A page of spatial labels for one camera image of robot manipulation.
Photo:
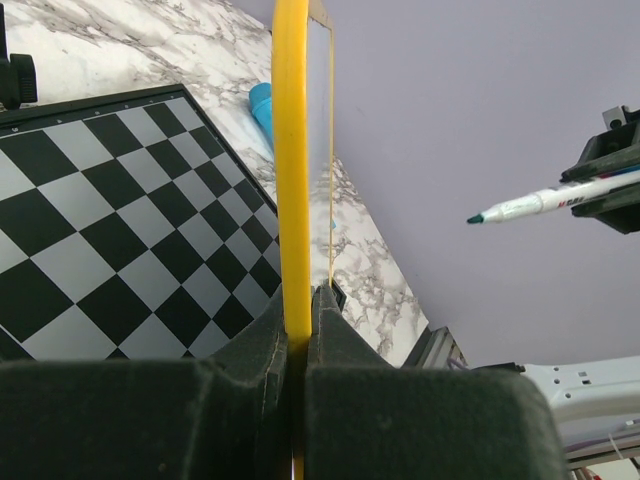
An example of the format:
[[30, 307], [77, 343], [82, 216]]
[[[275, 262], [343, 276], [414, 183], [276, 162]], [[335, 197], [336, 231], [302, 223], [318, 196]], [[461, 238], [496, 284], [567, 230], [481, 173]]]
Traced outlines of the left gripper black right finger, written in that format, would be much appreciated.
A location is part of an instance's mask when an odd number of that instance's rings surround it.
[[312, 301], [304, 384], [308, 479], [565, 479], [550, 408], [503, 369], [395, 368], [346, 322], [333, 290]]

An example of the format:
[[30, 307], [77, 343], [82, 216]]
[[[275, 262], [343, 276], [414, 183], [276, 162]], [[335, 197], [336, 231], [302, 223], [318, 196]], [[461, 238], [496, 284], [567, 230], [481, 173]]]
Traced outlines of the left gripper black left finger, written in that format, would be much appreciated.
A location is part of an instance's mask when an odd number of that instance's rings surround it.
[[5, 479], [286, 479], [282, 297], [204, 359], [1, 366]]

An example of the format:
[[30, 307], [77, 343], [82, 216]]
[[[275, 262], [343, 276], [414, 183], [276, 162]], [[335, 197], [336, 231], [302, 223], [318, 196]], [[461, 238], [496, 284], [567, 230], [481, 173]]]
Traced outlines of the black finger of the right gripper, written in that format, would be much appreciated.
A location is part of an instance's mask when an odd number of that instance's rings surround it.
[[592, 218], [621, 234], [640, 230], [640, 186], [621, 187], [602, 197], [571, 208], [577, 218]]
[[590, 138], [577, 163], [561, 174], [567, 183], [639, 165], [639, 124], [630, 123]]

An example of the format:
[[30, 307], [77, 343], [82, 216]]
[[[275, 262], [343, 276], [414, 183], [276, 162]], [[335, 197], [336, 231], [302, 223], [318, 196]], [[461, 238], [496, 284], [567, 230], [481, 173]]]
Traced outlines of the white whiteboard marker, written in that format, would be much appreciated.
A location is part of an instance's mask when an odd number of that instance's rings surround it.
[[585, 181], [568, 182], [493, 205], [468, 218], [466, 223], [501, 223], [565, 207], [575, 207], [638, 182], [638, 169], [599, 175]]

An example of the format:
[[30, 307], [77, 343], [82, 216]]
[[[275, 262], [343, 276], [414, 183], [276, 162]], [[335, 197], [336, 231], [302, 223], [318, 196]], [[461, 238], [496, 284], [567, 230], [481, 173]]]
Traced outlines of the yellow framed whiteboard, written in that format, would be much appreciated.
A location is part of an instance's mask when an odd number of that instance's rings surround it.
[[312, 298], [333, 276], [334, 26], [320, 1], [279, 1], [271, 57], [273, 147], [293, 476], [305, 476], [304, 376]]

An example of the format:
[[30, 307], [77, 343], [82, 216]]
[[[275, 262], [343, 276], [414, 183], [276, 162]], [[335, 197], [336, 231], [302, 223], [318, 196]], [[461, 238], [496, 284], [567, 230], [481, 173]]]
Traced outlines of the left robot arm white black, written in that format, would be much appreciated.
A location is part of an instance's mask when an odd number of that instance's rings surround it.
[[559, 426], [639, 411], [635, 357], [395, 368], [313, 299], [282, 298], [205, 359], [1, 363], [5, 479], [566, 479]]

